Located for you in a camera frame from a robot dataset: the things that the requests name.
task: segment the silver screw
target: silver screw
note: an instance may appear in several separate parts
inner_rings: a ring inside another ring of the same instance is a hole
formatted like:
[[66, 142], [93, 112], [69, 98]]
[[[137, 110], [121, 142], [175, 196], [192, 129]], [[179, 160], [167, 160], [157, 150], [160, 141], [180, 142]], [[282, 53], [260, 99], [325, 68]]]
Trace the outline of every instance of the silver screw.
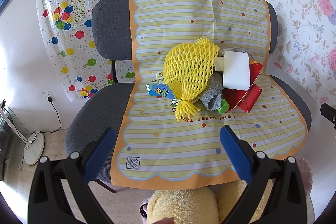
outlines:
[[79, 157], [79, 153], [78, 152], [72, 152], [71, 154], [70, 154], [70, 158], [72, 158], [73, 160], [74, 159], [77, 159]]
[[295, 158], [290, 156], [288, 157], [288, 161], [291, 163], [291, 164], [294, 164], [295, 163]]
[[265, 153], [262, 152], [262, 151], [258, 151], [257, 152], [257, 157], [260, 158], [260, 159], [264, 159], [266, 157]]
[[46, 156], [41, 157], [40, 158], [40, 163], [42, 163], [42, 164], [45, 163], [47, 161], [47, 159], [48, 158]]

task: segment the yellow foam net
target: yellow foam net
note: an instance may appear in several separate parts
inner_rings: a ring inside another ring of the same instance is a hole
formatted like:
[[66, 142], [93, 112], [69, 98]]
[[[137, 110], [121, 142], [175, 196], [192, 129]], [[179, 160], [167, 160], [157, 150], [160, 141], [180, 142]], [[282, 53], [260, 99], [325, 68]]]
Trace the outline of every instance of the yellow foam net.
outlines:
[[198, 97], [213, 73], [219, 47], [201, 37], [196, 43], [183, 43], [172, 48], [163, 66], [165, 83], [181, 101], [176, 106], [177, 121], [194, 116], [200, 109], [191, 100]]

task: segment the orange border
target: orange border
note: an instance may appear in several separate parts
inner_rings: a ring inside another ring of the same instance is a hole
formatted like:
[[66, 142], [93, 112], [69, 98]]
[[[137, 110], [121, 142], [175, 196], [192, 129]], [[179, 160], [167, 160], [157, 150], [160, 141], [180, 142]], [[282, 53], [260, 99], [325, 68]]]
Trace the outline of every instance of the orange border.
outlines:
[[[266, 65], [267, 65], [267, 61], [268, 61], [268, 53], [269, 53], [269, 48], [270, 48], [270, 38], [271, 38], [271, 30], [270, 30], [270, 15], [269, 15], [269, 10], [268, 10], [268, 6], [267, 3], [263, 0], [263, 4], [266, 7], [267, 10], [267, 14], [266, 14], [266, 18], [268, 20], [268, 25], [269, 28], [267, 30], [267, 35], [269, 37], [268, 39], [268, 44], [266, 45], [266, 57], [264, 60], [264, 71], [263, 71], [263, 75], [267, 76], [270, 80], [271, 83], [275, 86], [277, 86], [280, 90], [280, 93], [282, 95], [284, 95], [288, 101], [290, 102], [290, 106], [295, 109], [299, 115], [299, 119], [300, 122], [302, 122], [306, 128], [306, 132], [307, 131], [307, 125], [306, 122], [302, 116], [302, 114], [299, 112], [299, 110], [297, 109], [296, 105], [292, 102], [292, 100], [288, 97], [288, 95], [281, 89], [280, 86], [278, 86], [278, 84], [269, 76], [266, 74]], [[124, 142], [123, 139], [123, 133], [125, 128], [130, 124], [131, 120], [129, 118], [129, 112], [131, 110], [131, 108], [135, 105], [134, 102], [134, 95], [135, 93], [139, 90], [138, 89], [138, 85], [139, 83], [142, 81], [142, 77], [140, 76], [139, 73], [139, 66], [140, 66], [140, 62], [137, 60], [136, 57], [136, 51], [137, 48], [139, 46], [136, 37], [135, 37], [135, 32], [137, 30], [137, 23], [135, 22], [134, 19], [134, 15], [135, 15], [135, 11], [137, 10], [137, 6], [134, 2], [134, 0], [129, 0], [129, 10], [130, 10], [130, 30], [131, 30], [131, 37], [132, 37], [132, 61], [133, 61], [133, 65], [134, 65], [134, 69], [135, 69], [135, 84], [134, 84], [134, 88], [131, 92], [130, 95], [130, 99], [128, 101], [127, 107], [126, 107], [126, 111], [124, 113], [124, 117], [121, 123], [121, 127], [119, 130], [119, 134], [118, 134], [118, 138], [117, 138], [117, 142], [115, 145], [115, 149], [114, 149], [114, 153], [113, 153], [113, 157], [112, 157], [112, 162], [111, 162], [111, 170], [110, 170], [110, 174], [111, 174], [111, 183], [113, 185], [118, 185], [118, 186], [124, 186], [124, 187], [132, 187], [132, 188], [140, 188], [140, 189], [151, 189], [151, 190], [156, 190], [156, 189], [166, 189], [166, 190], [174, 190], [176, 189], [176, 185], [178, 184], [178, 188], [179, 189], [193, 189], [193, 188], [199, 188], [202, 186], [205, 186], [207, 184], [209, 184], [208, 182], [208, 177], [205, 177], [203, 175], [200, 175], [198, 173], [193, 174], [191, 177], [181, 180], [181, 181], [170, 181], [170, 180], [166, 180], [163, 179], [157, 175], [155, 175], [154, 177], [147, 179], [147, 180], [133, 180], [130, 179], [128, 177], [126, 177], [125, 175], [123, 175], [117, 165], [117, 156], [120, 153], [120, 151], [122, 150], [123, 147], [125, 147], [126, 143]], [[305, 140], [306, 140], [307, 134], [305, 136], [305, 138], [303, 139], [302, 143], [298, 146], [298, 147], [292, 147], [286, 154], [276, 154], [274, 156], [274, 159], [278, 159], [278, 160], [282, 160], [285, 159], [286, 157], [295, 154], [297, 151], [299, 151], [301, 148], [303, 148], [303, 146], [305, 145]], [[211, 184], [221, 184], [221, 183], [226, 183], [229, 181], [233, 181], [233, 180], [237, 180], [238, 179], [238, 175], [235, 171], [231, 170], [231, 169], [226, 169], [222, 174], [217, 175], [215, 177], [211, 178]]]

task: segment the white wall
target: white wall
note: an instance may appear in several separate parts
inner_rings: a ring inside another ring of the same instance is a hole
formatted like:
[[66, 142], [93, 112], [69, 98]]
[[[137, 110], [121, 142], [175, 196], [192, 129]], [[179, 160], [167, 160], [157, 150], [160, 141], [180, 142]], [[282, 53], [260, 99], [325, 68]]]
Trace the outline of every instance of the white wall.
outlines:
[[0, 98], [28, 131], [59, 127], [57, 115], [42, 92], [51, 91], [62, 127], [68, 128], [87, 99], [70, 102], [47, 56], [35, 0], [12, 0], [0, 15]]
[[312, 168], [313, 187], [310, 193], [315, 217], [322, 213], [336, 190], [336, 130], [320, 113], [320, 105], [300, 86], [277, 67], [268, 67], [274, 75], [293, 88], [310, 109], [312, 122], [305, 147], [298, 152]]

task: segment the floor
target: floor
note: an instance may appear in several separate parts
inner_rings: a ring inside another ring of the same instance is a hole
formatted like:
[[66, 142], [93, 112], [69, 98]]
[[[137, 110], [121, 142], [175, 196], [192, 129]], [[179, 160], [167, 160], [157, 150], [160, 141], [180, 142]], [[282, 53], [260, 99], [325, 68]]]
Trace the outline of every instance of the floor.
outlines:
[[[64, 150], [66, 132], [65, 129], [52, 134], [44, 134], [45, 146], [42, 155], [48, 156], [51, 160], [66, 158]], [[23, 162], [21, 166], [23, 146], [24, 143], [21, 140], [15, 139], [5, 167], [4, 180], [0, 181], [0, 192], [22, 223], [26, 224], [29, 191], [37, 165], [29, 166]], [[67, 181], [62, 181], [62, 184], [73, 214], [78, 220], [85, 222]], [[107, 215], [118, 224], [141, 224], [142, 216], [139, 213], [139, 207], [154, 192], [111, 186], [117, 191], [113, 194], [95, 182], [90, 182], [89, 187]], [[212, 190], [216, 191], [217, 187], [213, 186]], [[311, 224], [315, 216], [310, 198], [307, 200], [307, 211], [308, 224]]]

